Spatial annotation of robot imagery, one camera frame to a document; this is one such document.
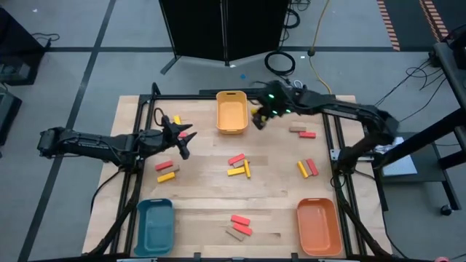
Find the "orange bin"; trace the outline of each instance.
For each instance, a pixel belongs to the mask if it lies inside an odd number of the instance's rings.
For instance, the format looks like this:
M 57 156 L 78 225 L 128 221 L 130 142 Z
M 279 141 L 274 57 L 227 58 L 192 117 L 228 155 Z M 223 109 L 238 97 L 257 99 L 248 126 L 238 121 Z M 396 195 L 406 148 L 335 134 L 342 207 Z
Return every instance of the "orange bin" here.
M 303 199 L 298 204 L 301 247 L 307 255 L 335 256 L 341 252 L 341 237 L 335 205 L 329 199 Z
M 248 98 L 241 91 L 217 93 L 217 128 L 222 134 L 241 134 L 248 127 Z

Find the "yellow cable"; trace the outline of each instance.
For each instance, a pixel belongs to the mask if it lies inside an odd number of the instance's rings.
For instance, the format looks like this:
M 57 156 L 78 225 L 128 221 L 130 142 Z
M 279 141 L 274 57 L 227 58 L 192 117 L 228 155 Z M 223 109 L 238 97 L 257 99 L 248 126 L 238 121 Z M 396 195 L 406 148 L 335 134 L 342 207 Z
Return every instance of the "yellow cable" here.
M 327 2 L 325 3 L 325 6 L 323 7 L 322 13 L 320 14 L 320 17 L 319 17 L 319 22 L 317 22 L 317 28 L 315 29 L 314 41 L 312 42 L 312 47 L 311 47 L 312 52 L 315 52 L 315 42 L 317 41 L 317 35 L 319 34 L 320 22 L 322 22 L 322 17 L 325 14 L 325 11 L 327 10 L 328 3 L 330 3 L 330 0 L 327 0 Z M 319 82 L 322 83 L 325 87 L 327 87 L 328 92 L 331 94 L 332 89 L 330 88 L 330 86 L 327 83 L 325 83 L 325 81 L 323 81 L 322 78 L 320 78 L 319 74 L 317 73 L 314 66 L 312 65 L 312 61 L 311 61 L 310 56 L 309 56 L 309 64 L 311 65 L 311 68 L 314 71 L 315 76 L 317 77 L 317 79 L 319 79 Z

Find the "wooden block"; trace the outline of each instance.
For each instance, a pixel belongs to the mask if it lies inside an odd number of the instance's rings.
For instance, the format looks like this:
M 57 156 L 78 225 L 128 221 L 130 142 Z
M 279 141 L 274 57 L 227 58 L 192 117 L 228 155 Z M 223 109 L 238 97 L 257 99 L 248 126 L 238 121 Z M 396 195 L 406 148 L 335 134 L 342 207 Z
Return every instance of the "wooden block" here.
M 306 132 L 306 127 L 290 127 L 290 132 Z
M 173 121 L 175 124 L 181 124 L 181 117 L 179 115 L 176 115 L 173 117 Z
M 299 137 L 300 138 L 315 138 L 316 134 L 314 132 L 300 132 Z
M 306 173 L 307 173 L 308 175 L 312 175 L 312 170 L 311 170 L 311 168 L 309 167 L 309 165 L 307 164 L 307 159 L 302 159 L 302 160 L 301 160 L 301 163 L 303 164 L 303 167 L 304 167 L 304 169 L 306 170 Z
M 249 226 L 250 220 L 238 215 L 232 215 L 232 222 L 240 223 L 245 226 Z
M 162 175 L 165 175 L 165 174 L 168 174 L 169 172 L 176 172 L 176 171 L 179 171 L 180 170 L 180 166 L 179 164 L 175 164 L 171 167 L 168 167 L 168 168 L 165 168 L 163 169 L 162 171 L 159 171 L 160 173 L 162 173 Z
M 304 168 L 304 165 L 301 161 L 298 161 L 298 168 L 299 168 L 299 171 L 301 171 L 301 174 L 303 175 L 303 178 L 308 178 L 309 175 L 307 174 L 306 172 L 306 168 Z
M 314 161 L 312 161 L 312 159 L 306 159 L 306 163 L 311 169 L 312 175 L 319 175 L 319 171 L 317 171 L 317 168 L 315 167 Z
M 249 163 L 248 160 L 245 160 L 245 171 L 246 171 L 246 176 L 250 178 L 250 170 L 249 170 Z
M 235 239 L 240 241 L 243 241 L 246 237 L 243 233 L 234 230 L 231 226 L 227 227 L 225 232 L 231 234 Z
M 243 234 L 247 234 L 248 236 L 250 236 L 253 233 L 252 229 L 248 228 L 247 226 L 240 225 L 238 223 L 233 223 L 233 229 L 236 229 Z
M 160 171 L 160 170 L 162 170 L 162 169 L 165 169 L 165 168 L 171 167 L 171 166 L 173 166 L 173 161 L 170 160 L 170 161 L 166 161 L 166 162 L 157 164 L 157 165 L 155 166 L 155 170 L 156 170 L 156 171 Z
M 246 159 L 240 160 L 240 161 L 234 163 L 234 164 L 233 164 L 233 167 L 234 167 L 234 168 L 242 167 L 242 166 L 245 165 L 245 161 L 248 161 L 248 160 L 246 160 Z
M 228 160 L 228 164 L 234 164 L 240 160 L 243 160 L 245 158 L 244 154 L 239 154 L 235 157 L 232 157 L 231 159 Z
M 157 182 L 162 183 L 162 182 L 165 182 L 166 180 L 170 180 L 172 178 L 175 178 L 175 172 L 171 172 L 171 173 L 168 173 L 166 175 L 159 176 L 157 178 Z
M 239 175 L 239 174 L 243 174 L 245 172 L 245 168 L 244 167 L 238 167 L 238 168 L 234 168 L 234 169 L 231 169 L 231 170 L 227 170 L 226 173 L 228 174 L 228 176 L 231 176 L 231 175 Z

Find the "gray floor tile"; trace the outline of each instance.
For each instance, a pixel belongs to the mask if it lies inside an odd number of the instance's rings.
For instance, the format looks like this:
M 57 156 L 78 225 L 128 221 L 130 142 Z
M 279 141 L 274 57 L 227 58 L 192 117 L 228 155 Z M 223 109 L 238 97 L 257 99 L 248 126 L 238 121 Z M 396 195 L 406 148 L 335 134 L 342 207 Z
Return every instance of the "gray floor tile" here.
M 58 33 L 53 47 L 93 47 L 108 0 L 5 0 L 6 11 L 30 33 Z
M 16 261 L 52 160 L 39 157 L 39 133 L 66 123 L 87 53 L 46 54 L 36 83 L 10 87 L 23 100 L 0 159 L 0 261 Z
M 116 1 L 102 46 L 170 47 L 159 1 Z
M 288 30 L 290 37 L 285 46 L 307 47 L 312 44 L 324 3 L 325 0 L 312 0 L 306 11 L 298 11 L 301 24 Z M 295 22 L 291 16 L 288 24 Z M 391 47 L 377 2 L 331 0 L 322 19 L 316 46 Z

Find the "black partition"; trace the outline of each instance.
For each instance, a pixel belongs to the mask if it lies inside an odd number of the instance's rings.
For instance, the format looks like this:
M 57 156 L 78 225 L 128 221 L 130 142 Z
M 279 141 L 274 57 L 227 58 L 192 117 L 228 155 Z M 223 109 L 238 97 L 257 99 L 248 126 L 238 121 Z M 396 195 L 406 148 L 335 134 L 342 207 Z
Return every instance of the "black partition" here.
M 289 0 L 159 0 L 175 56 L 236 60 L 276 50 Z
M 226 40 L 229 60 L 276 50 L 288 0 L 230 0 Z
M 176 55 L 224 60 L 219 0 L 160 0 Z

